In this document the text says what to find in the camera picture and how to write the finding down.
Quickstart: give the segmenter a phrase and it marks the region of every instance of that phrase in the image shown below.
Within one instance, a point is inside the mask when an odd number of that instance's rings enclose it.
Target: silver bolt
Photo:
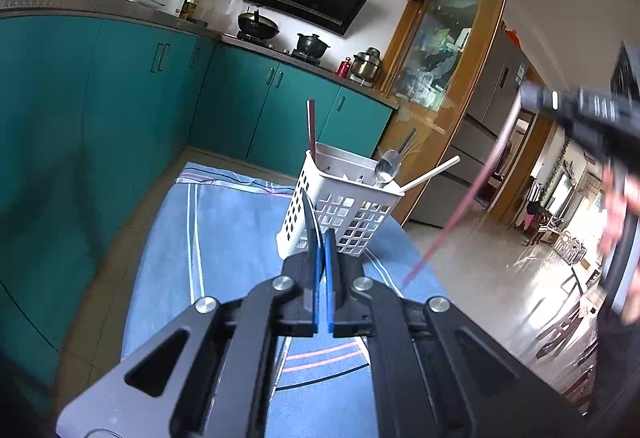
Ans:
[[[356,277],[351,284],[357,291],[366,292],[373,287],[373,279],[370,277]]]
[[[431,311],[436,313],[446,312],[450,306],[451,306],[451,303],[449,302],[449,299],[447,299],[446,297],[441,297],[441,296],[432,297],[429,300],[429,308],[431,308]]]
[[[209,313],[213,312],[218,307],[218,301],[209,297],[208,295],[205,297],[201,297],[196,301],[196,310],[200,313]]]
[[[273,288],[278,291],[289,290],[289,288],[293,287],[293,283],[293,279],[288,275],[279,275],[273,281],[271,281]]]

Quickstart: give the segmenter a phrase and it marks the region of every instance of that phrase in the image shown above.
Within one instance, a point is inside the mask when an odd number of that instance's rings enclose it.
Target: ceiling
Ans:
[[[608,90],[622,40],[640,46],[640,0],[507,0],[503,20],[551,89]]]

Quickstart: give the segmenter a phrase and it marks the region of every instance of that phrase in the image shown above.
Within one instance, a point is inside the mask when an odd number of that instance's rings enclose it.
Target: floor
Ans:
[[[156,181],[132,213],[113,242],[104,263],[82,300],[62,352],[54,399],[54,414],[113,368],[120,359],[124,323],[129,308],[138,263],[146,235],[175,178],[188,161],[232,169],[275,183],[295,184],[291,177],[274,175],[223,159],[186,149]],[[430,265],[449,293],[449,298],[470,315],[539,376],[557,389],[570,385],[564,372],[583,350],[593,330],[585,321],[558,358],[535,360],[535,335],[559,313],[562,306],[575,303],[576,292],[568,299],[572,282],[560,288],[571,274],[547,246],[524,247],[525,238],[516,231],[482,220],[473,212],[455,229]],[[408,222],[405,230],[418,249],[424,251],[439,229]],[[585,280],[586,271],[578,271]]]

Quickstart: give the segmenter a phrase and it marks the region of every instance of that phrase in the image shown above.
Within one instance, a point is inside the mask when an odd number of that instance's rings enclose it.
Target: countertop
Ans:
[[[283,63],[295,66],[306,72],[314,73],[329,81],[335,82],[354,92],[370,97],[377,102],[398,109],[394,98],[386,98],[382,94],[366,86],[361,86],[351,79],[338,77],[335,73],[283,54],[277,50],[264,48],[248,41],[238,40],[235,36],[220,34],[207,28],[198,27],[190,22],[176,18],[151,7],[129,2],[128,0],[0,0],[0,18],[11,16],[29,16],[58,14],[65,16],[90,16],[110,20],[125,20],[153,27],[168,28],[187,32],[203,38],[210,38],[225,44],[237,46],[262,56],[271,57]]]

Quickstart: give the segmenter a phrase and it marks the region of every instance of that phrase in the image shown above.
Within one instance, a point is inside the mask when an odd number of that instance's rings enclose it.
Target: spoon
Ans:
[[[395,149],[388,149],[382,157],[380,157],[376,168],[373,170],[373,174],[376,176],[373,187],[385,187],[386,184],[396,177],[396,174],[400,171],[400,164],[402,163],[402,152],[414,135],[415,128],[412,128],[397,151]]]

